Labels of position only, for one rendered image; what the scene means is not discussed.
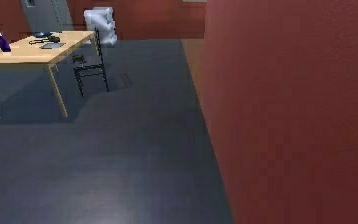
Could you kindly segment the black metal chair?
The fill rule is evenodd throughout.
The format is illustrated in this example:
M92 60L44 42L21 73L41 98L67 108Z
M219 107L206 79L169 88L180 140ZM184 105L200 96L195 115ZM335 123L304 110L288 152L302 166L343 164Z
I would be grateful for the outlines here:
M83 55L72 56L72 63L75 64L73 72L81 96L84 96L83 78L85 77L101 76L105 84L106 91L109 91L106 68L103 60L100 34L97 28L94 28L94 39L91 41L91 43L94 45L94 49L97 53L98 59L89 60Z

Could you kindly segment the light wooden table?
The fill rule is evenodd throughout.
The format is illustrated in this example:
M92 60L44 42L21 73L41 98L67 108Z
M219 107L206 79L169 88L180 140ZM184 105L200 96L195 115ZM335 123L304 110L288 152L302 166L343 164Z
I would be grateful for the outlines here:
M64 117L68 116L67 109L60 94L52 68L80 48L87 41L96 48L98 41L94 31L62 31L55 33L63 46L56 49L42 49L42 43L30 44L35 37L29 36L10 45L10 52L0 50L0 68L41 68L48 73L54 94L58 100L60 110Z

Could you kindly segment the purple spray bottle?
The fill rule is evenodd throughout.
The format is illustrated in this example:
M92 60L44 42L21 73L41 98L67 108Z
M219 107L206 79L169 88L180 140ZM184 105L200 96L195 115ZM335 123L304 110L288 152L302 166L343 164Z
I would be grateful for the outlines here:
M8 41L6 40L6 38L3 36L1 32L0 32L0 49L2 52L11 51Z

